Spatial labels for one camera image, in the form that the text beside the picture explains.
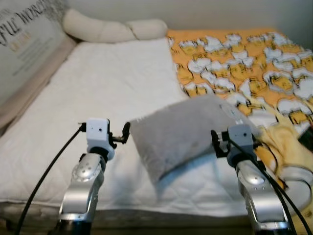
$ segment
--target white mattress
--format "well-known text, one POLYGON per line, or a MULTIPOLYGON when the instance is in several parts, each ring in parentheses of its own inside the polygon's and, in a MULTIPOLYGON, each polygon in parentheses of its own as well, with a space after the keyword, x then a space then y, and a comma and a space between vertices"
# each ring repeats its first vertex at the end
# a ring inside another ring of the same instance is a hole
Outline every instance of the white mattress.
MULTIPOLYGON (((172 66, 167 40, 115 45, 81 43, 23 117, 0 139, 0 202, 28 199, 64 143, 90 117, 109 118, 120 135, 126 121, 187 96, 172 66)), ((65 150, 34 203, 59 207, 71 171, 86 151, 81 133, 65 150)), ((133 139, 107 163, 98 210, 135 209, 210 216, 246 214, 235 170, 226 159, 200 157, 153 185, 133 139)))

